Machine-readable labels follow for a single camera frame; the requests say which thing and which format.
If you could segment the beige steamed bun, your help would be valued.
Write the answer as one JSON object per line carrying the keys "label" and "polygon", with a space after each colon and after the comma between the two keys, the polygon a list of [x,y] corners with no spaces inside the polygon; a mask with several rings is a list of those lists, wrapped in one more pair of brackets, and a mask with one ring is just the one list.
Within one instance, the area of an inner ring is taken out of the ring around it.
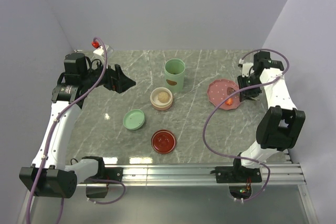
{"label": "beige steamed bun", "polygon": [[157,99],[161,103],[168,103],[170,100],[170,95],[167,92],[162,91],[157,95]]}

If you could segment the metal tongs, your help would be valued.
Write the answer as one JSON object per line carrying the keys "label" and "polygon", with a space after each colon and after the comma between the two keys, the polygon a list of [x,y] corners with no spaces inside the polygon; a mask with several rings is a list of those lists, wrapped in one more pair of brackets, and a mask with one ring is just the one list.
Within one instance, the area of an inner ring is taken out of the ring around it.
{"label": "metal tongs", "polygon": [[236,93],[235,97],[238,97],[240,102],[245,100],[258,100],[258,96],[261,94],[261,88],[249,89],[243,92]]}

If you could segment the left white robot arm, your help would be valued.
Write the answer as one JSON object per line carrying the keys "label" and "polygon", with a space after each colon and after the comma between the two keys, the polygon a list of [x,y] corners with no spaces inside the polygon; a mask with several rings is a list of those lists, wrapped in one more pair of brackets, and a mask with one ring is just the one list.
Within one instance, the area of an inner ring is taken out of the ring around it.
{"label": "left white robot arm", "polygon": [[120,65],[113,68],[98,61],[95,68],[83,53],[65,56],[64,72],[52,91],[51,114],[40,149],[29,167],[22,167],[19,179],[38,197],[70,198],[77,184],[86,179],[100,183],[106,178],[102,157],[85,156],[74,165],[66,165],[66,150],[83,100],[79,97],[93,86],[123,93],[136,85]]}

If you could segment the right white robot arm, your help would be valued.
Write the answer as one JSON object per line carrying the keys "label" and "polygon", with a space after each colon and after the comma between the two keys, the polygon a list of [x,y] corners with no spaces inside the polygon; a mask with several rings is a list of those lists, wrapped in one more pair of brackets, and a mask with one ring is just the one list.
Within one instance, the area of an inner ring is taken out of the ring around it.
{"label": "right white robot arm", "polygon": [[285,73],[289,61],[273,60],[271,49],[253,50],[253,62],[240,59],[242,74],[238,76],[239,100],[251,100],[262,92],[266,95],[268,110],[256,130],[256,140],[234,159],[232,177],[245,181],[256,173],[261,163],[270,156],[295,146],[306,119],[304,111],[298,110],[292,101]]}

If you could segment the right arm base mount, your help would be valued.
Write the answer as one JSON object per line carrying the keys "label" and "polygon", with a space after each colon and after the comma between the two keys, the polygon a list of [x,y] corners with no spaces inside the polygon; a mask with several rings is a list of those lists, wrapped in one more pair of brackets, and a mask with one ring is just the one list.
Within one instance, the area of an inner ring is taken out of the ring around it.
{"label": "right arm base mount", "polygon": [[237,200],[252,197],[252,183],[261,183],[259,168],[234,168],[233,166],[216,166],[210,174],[215,175],[217,184],[229,184],[230,195]]}

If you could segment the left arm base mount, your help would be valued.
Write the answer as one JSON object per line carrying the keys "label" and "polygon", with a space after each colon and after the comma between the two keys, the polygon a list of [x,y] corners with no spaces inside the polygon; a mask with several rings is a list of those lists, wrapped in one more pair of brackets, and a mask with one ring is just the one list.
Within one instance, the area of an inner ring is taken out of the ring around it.
{"label": "left arm base mount", "polygon": [[[122,176],[123,176],[123,168],[121,167],[108,167],[105,168],[104,173],[102,176],[95,175],[91,176],[88,179],[85,180],[86,184],[101,184],[101,182],[95,182],[94,179],[100,179],[100,180],[115,180],[118,182],[122,182]],[[86,186],[86,196],[88,198],[98,198],[98,199],[104,199],[106,198],[109,191],[112,190],[112,186],[110,186],[110,183],[105,183],[102,187],[93,187],[93,186]]]}

